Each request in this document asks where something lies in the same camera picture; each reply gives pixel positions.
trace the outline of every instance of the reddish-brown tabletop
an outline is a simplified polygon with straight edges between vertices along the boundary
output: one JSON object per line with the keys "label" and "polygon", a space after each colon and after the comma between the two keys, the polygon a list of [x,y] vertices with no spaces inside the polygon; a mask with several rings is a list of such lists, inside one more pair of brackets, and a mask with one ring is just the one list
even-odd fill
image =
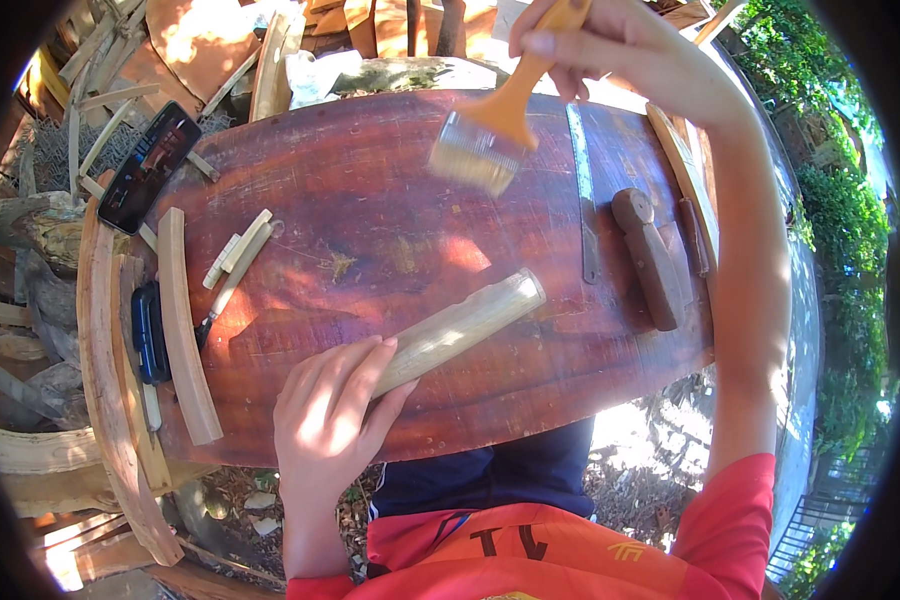
{"label": "reddish-brown tabletop", "polygon": [[[159,436],[168,457],[275,466],[272,413],[292,366],[337,344],[404,330],[520,267],[539,278],[546,304],[424,375],[377,460],[469,450],[563,426],[712,362],[705,282],[694,277],[683,326],[655,330],[610,212],[613,194],[636,186],[653,199],[658,226],[675,220],[680,191],[647,118],[581,108],[602,258],[599,282],[589,285],[573,149],[557,98],[530,100],[540,148],[500,198],[425,171],[451,104],[474,94],[330,102],[197,145],[219,182],[182,168],[148,219],[156,229],[169,207],[186,213],[195,324],[216,295],[204,289],[204,275],[230,236],[263,209],[276,229],[202,352],[224,437],[193,446],[164,385]],[[135,252],[153,272],[156,257],[139,242]]]}

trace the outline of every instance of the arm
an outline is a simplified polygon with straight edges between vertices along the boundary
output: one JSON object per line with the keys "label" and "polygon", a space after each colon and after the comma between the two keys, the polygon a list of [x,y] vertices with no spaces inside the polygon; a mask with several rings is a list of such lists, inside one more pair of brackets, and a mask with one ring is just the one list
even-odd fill
{"label": "arm", "polygon": [[536,0],[510,32],[510,54],[550,58],[566,102],[583,77],[612,72],[662,109],[706,130],[720,195],[720,266],[710,304],[717,410],[706,478],[776,447],[776,394],[790,330],[790,263],[777,185],[754,109],[703,52],[640,0],[594,0],[579,31],[535,31],[556,0]]}
{"label": "arm", "polygon": [[295,366],[273,409],[273,441],[284,507],[287,579],[347,575],[348,555],[334,518],[337,499],[383,446],[417,381],[371,395],[396,353],[396,338],[340,345]]}

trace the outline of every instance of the phone screen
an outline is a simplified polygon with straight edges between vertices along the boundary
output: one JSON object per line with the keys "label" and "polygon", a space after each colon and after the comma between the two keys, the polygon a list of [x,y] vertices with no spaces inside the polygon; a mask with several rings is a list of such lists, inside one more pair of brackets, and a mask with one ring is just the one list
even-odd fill
{"label": "phone screen", "polygon": [[96,216],[136,235],[160,190],[200,138],[201,129],[180,104],[167,102],[110,180]]}

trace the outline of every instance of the orange brush handle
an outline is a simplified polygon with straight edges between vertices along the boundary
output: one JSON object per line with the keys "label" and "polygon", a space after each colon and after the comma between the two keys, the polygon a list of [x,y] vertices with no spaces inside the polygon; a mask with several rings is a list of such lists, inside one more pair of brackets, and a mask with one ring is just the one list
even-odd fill
{"label": "orange brush handle", "polygon": [[[544,12],[534,29],[576,31],[583,27],[591,1],[557,0]],[[540,140],[527,126],[527,101],[534,86],[553,66],[552,60],[525,52],[500,89],[477,102],[455,105],[453,110],[483,128],[535,151]]]}

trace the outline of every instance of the navy shorts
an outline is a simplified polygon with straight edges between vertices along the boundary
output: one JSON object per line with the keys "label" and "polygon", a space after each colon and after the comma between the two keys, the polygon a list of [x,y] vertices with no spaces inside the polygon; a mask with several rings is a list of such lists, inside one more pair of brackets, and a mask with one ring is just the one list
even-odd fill
{"label": "navy shorts", "polygon": [[388,462],[370,518],[505,504],[549,504],[588,519],[584,493],[594,418],[506,443],[417,461]]}

